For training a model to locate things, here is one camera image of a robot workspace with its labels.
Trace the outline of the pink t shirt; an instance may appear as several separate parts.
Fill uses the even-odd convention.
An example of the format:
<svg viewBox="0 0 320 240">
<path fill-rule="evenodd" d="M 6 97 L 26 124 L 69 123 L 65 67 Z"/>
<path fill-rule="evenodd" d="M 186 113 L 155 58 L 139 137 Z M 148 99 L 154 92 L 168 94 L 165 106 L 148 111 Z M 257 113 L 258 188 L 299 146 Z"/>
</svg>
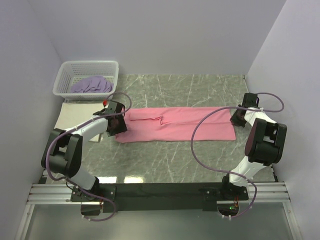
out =
<svg viewBox="0 0 320 240">
<path fill-rule="evenodd" d="M 127 131 L 115 136 L 119 143 L 190 141 L 197 124 L 218 107 L 132 108 L 124 116 Z M 198 127 L 194 141 L 234 141 L 236 134 L 228 109 L 218 111 Z"/>
</svg>

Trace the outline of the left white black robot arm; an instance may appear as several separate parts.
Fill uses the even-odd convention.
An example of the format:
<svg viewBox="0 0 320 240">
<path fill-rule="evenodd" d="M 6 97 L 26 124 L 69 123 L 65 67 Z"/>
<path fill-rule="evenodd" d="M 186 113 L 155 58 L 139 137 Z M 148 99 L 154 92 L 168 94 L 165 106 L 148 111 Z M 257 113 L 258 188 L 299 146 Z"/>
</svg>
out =
<svg viewBox="0 0 320 240">
<path fill-rule="evenodd" d="M 41 166 L 52 180 L 65 179 L 78 187 L 88 201 L 102 197 L 99 179 L 82 168 L 83 145 L 104 132 L 111 137 L 126 132 L 124 117 L 127 111 L 124 104 L 106 100 L 103 109 L 95 112 L 89 120 L 68 129 L 53 129 Z"/>
</svg>

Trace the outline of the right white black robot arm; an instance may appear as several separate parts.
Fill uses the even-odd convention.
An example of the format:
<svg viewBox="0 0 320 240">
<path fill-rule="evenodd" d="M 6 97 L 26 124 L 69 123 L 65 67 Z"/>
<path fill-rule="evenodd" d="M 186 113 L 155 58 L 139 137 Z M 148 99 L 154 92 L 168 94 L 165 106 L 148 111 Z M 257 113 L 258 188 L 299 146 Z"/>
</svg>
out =
<svg viewBox="0 0 320 240">
<path fill-rule="evenodd" d="M 287 126 L 272 120 L 259 108 L 257 93 L 246 93 L 243 96 L 243 109 L 238 109 L 230 118 L 235 127 L 251 126 L 249 136 L 244 148 L 244 158 L 232 170 L 227 173 L 219 187 L 222 198 L 230 200 L 239 197 L 246 191 L 248 180 L 260 170 L 272 164 L 276 164 L 282 158 Z"/>
</svg>

